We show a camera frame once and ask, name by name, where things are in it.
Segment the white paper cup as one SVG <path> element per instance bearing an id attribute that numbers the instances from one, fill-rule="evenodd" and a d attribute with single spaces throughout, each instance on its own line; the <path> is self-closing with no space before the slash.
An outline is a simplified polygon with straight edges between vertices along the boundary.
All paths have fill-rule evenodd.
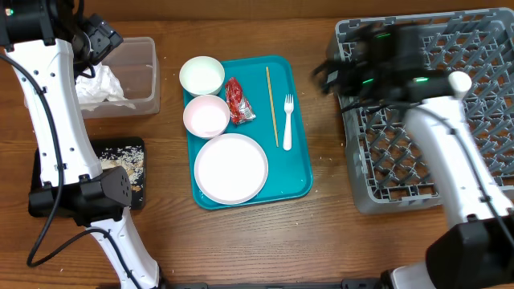
<path id="1" fill-rule="evenodd" d="M 450 73 L 448 81 L 452 91 L 454 92 L 454 97 L 458 100 L 463 100 L 472 86 L 470 76 L 462 71 L 453 71 Z"/>

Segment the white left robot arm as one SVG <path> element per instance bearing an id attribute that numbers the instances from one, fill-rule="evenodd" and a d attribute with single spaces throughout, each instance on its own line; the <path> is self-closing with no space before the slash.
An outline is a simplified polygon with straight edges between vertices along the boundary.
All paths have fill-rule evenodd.
<path id="1" fill-rule="evenodd" d="M 1 58 L 15 69 L 39 147 L 41 185 L 30 192 L 30 214 L 74 220 L 100 244 L 123 288 L 165 288 L 132 220 L 129 176 L 120 166 L 102 168 L 75 89 L 121 42 L 99 15 L 84 16 L 81 1 L 1 4 Z"/>

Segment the white bowl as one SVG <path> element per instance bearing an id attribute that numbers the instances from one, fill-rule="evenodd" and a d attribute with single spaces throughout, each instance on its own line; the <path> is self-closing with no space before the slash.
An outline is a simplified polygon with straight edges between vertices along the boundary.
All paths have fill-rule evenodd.
<path id="1" fill-rule="evenodd" d="M 222 89 L 224 79 L 223 65 L 209 56 L 189 59 L 179 72 L 181 86 L 193 97 L 217 95 Z"/>

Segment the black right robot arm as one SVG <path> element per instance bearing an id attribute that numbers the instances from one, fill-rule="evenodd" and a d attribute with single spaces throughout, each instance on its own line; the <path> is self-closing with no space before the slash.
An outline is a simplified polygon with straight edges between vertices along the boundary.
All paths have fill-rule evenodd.
<path id="1" fill-rule="evenodd" d="M 513 204 L 489 172 L 467 126 L 471 78 L 426 68 L 414 24 L 364 26 L 349 61 L 327 59 L 312 72 L 323 93 L 356 106 L 397 109 L 443 199 L 447 232 L 424 259 L 385 271 L 376 288 L 487 288 L 513 280 Z"/>

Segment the white napkin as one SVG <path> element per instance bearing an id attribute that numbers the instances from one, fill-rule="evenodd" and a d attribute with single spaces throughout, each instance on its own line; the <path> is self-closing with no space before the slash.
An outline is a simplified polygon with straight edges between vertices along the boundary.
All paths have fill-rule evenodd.
<path id="1" fill-rule="evenodd" d="M 107 65 L 94 66 L 96 76 L 92 79 L 79 76 L 75 81 L 77 97 L 82 109 L 94 111 L 99 103 L 126 101 L 120 81 Z"/>

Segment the pink bowl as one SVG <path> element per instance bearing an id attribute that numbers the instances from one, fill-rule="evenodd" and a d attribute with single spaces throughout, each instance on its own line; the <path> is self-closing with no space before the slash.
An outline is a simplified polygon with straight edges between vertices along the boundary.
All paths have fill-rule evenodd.
<path id="1" fill-rule="evenodd" d="M 230 122 L 230 110 L 219 96 L 197 96 L 186 105 L 182 119 L 188 132 L 211 139 L 225 132 Z"/>

